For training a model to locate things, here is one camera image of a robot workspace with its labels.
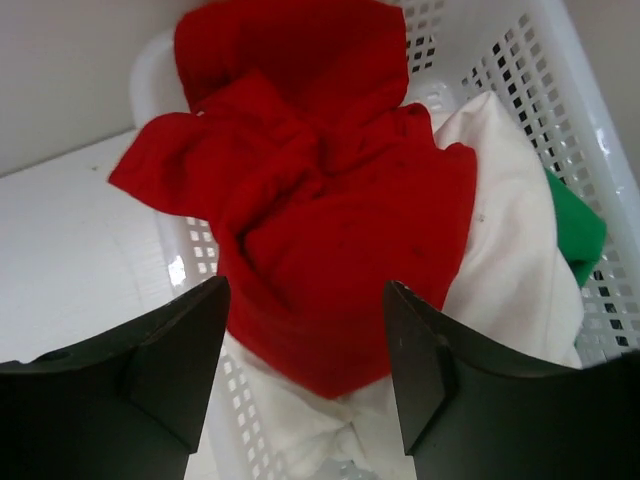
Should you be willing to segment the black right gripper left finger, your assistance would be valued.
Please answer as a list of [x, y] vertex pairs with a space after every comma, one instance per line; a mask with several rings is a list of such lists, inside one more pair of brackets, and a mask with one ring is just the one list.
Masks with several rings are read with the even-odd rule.
[[1, 367], [5, 479], [181, 479], [230, 306], [214, 276], [97, 336]]

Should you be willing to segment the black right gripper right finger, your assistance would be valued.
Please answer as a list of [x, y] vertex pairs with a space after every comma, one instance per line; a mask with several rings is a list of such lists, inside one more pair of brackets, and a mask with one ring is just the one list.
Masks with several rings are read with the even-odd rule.
[[639, 356], [571, 369], [384, 290], [405, 453], [421, 479], [635, 479]]

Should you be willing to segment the red t-shirt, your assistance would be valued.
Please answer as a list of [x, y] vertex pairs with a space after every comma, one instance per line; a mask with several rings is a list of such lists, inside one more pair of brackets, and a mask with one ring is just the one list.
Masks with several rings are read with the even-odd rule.
[[378, 1], [196, 9], [174, 34], [188, 111], [149, 122], [109, 178], [209, 224], [229, 333], [325, 398], [389, 374], [385, 284], [441, 307], [467, 244], [476, 156], [405, 103], [405, 41]]

